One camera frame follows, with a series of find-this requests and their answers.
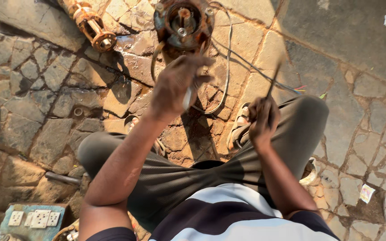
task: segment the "striped shirt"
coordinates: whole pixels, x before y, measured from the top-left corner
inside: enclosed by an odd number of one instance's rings
[[[290,220],[271,209],[256,191],[235,183],[202,189],[174,208],[157,226],[150,241],[339,240],[324,220],[309,211]],[[127,228],[111,228],[87,241],[134,241]]]

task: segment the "small metal ring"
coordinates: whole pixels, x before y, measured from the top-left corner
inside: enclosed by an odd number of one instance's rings
[[[80,116],[82,114],[83,114],[83,109],[82,108],[77,107],[77,108],[74,109],[74,115],[75,116]]]
[[[187,30],[183,27],[180,27],[177,32],[181,37],[187,36]]]

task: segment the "left hand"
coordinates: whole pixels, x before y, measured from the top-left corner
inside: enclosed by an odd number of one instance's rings
[[[162,70],[150,104],[149,111],[153,116],[160,121],[170,122],[182,114],[185,111],[183,100],[187,89],[192,88],[191,106],[196,101],[199,87],[214,79],[209,75],[197,75],[198,70],[214,62],[212,58],[183,55]]]

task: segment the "forearm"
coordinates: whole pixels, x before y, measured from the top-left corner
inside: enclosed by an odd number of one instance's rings
[[[130,134],[102,166],[90,184],[84,201],[103,206],[120,203],[134,189],[147,154],[166,122],[159,121],[149,112],[143,115]]]
[[[284,217],[294,211],[318,211],[309,193],[299,184],[272,146],[258,150],[266,187]]]

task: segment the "motor part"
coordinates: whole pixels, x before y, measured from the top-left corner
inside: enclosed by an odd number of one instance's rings
[[[187,53],[204,53],[214,29],[214,11],[205,0],[161,0],[154,26],[166,64]]]
[[[104,23],[99,15],[93,11],[87,2],[76,0],[57,0],[69,17],[74,20],[77,27],[89,39],[92,47],[98,52],[112,50],[116,44],[115,34],[105,31]]]

